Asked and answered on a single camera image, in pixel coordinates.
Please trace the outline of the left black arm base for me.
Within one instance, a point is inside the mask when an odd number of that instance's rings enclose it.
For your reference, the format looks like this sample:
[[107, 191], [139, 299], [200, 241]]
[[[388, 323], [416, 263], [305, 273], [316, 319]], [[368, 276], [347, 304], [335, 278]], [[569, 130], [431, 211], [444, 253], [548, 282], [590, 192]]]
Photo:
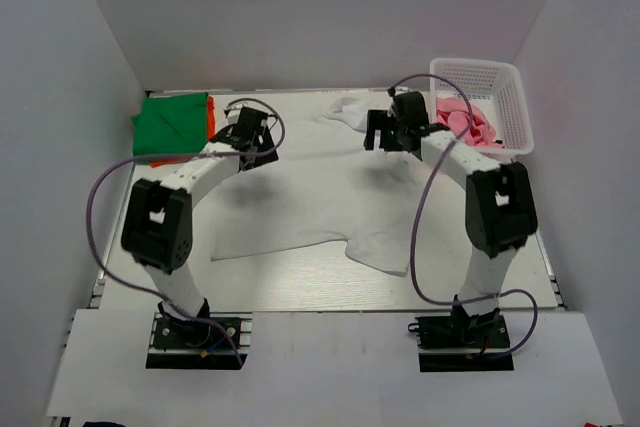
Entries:
[[145, 367], [152, 370], [240, 370], [242, 366], [225, 336], [231, 338], [245, 362], [250, 349], [252, 315], [221, 313], [218, 316], [211, 314], [210, 318], [226, 333], [202, 324], [187, 328], [156, 312]]

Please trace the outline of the white t shirt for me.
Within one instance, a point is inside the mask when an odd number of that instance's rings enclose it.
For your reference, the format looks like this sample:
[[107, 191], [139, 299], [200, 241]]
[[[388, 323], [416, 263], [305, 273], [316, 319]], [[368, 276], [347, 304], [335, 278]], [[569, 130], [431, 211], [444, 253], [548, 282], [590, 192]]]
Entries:
[[213, 189], [211, 260], [342, 241], [349, 259], [405, 274], [428, 171], [409, 154], [364, 149], [377, 106], [342, 97], [323, 114], [287, 122], [278, 161]]

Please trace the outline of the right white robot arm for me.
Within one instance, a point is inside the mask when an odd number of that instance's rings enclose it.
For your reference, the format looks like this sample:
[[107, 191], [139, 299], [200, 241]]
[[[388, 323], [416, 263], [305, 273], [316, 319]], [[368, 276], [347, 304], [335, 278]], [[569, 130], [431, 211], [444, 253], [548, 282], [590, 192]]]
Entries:
[[471, 258], [453, 307], [462, 318], [482, 325], [499, 311], [506, 273], [519, 249], [536, 233], [538, 220], [527, 169], [520, 162], [501, 163], [458, 139], [442, 123], [429, 121], [419, 92], [389, 91], [386, 110], [367, 113], [364, 148], [407, 152], [445, 174], [465, 192], [465, 230]]

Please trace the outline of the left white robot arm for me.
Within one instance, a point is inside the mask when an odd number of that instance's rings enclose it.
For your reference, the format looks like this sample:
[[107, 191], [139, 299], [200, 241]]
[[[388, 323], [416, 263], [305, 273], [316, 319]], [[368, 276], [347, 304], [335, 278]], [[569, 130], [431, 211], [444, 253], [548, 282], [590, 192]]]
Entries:
[[229, 111], [228, 124], [197, 156], [158, 180], [137, 180], [129, 196], [121, 247], [151, 277], [161, 312], [180, 321], [209, 315], [188, 266], [194, 208], [225, 180], [278, 160], [281, 143], [269, 128], [278, 115], [249, 107], [244, 99]]

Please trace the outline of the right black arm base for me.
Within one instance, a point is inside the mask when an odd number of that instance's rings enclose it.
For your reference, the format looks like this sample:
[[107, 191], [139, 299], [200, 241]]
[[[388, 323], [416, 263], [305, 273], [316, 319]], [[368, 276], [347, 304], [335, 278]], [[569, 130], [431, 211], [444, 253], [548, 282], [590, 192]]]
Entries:
[[514, 370], [504, 316], [463, 334], [453, 315], [416, 317], [407, 331], [417, 341], [421, 373], [509, 372]]

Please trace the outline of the white plastic basket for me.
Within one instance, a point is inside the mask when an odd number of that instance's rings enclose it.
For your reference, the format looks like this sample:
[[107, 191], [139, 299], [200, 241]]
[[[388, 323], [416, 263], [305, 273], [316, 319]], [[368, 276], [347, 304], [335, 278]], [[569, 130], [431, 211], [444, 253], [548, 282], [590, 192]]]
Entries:
[[429, 117], [435, 118], [437, 101], [459, 98], [456, 84], [471, 104], [481, 111], [495, 130], [493, 146], [479, 145], [482, 154], [496, 159], [526, 155], [534, 149], [534, 138], [526, 98], [518, 69], [508, 63], [463, 58], [436, 58], [430, 72]]

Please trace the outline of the orange folded t shirt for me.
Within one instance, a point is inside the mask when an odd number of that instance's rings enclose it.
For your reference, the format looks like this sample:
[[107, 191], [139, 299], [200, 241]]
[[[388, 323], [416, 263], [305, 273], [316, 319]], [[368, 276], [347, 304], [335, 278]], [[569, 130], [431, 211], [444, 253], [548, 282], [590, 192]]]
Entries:
[[146, 154], [200, 152], [216, 133], [214, 98], [207, 93], [150, 98], [150, 115], [141, 149]]

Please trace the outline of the green folded t shirt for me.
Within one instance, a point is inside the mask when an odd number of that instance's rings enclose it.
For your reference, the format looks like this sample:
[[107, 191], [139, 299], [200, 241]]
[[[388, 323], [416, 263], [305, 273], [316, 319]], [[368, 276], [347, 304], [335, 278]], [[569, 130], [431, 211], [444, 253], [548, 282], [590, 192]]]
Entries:
[[131, 120], [134, 156], [200, 152], [209, 140], [209, 95], [147, 97]]

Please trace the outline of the pink t shirt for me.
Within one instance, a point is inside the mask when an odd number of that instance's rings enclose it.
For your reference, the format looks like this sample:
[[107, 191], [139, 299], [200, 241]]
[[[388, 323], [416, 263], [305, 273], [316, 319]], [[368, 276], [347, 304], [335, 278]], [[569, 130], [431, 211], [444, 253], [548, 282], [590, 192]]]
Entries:
[[475, 105], [469, 111], [462, 99], [437, 98], [436, 120], [449, 127], [455, 135], [463, 133], [462, 140], [470, 146], [498, 149], [503, 147], [497, 139], [495, 128], [484, 113]]

